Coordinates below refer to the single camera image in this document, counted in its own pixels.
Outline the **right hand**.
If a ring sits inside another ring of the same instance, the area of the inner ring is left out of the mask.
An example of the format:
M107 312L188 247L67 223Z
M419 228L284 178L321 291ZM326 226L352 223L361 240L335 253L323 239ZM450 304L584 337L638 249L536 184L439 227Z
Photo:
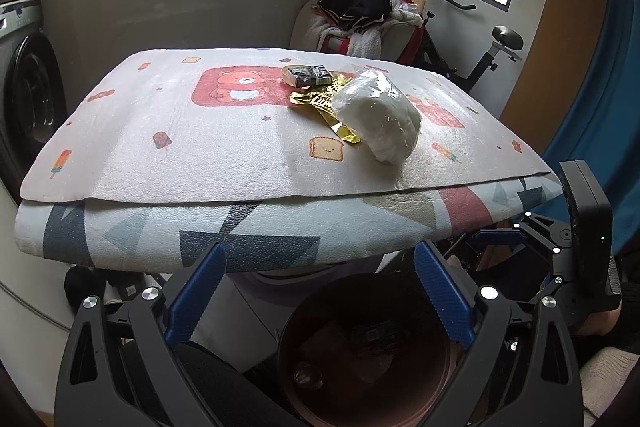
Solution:
M608 334L614 329L620 318L620 311L622 311L622 307L589 314L584 324L577 329L576 334L579 336L603 336Z

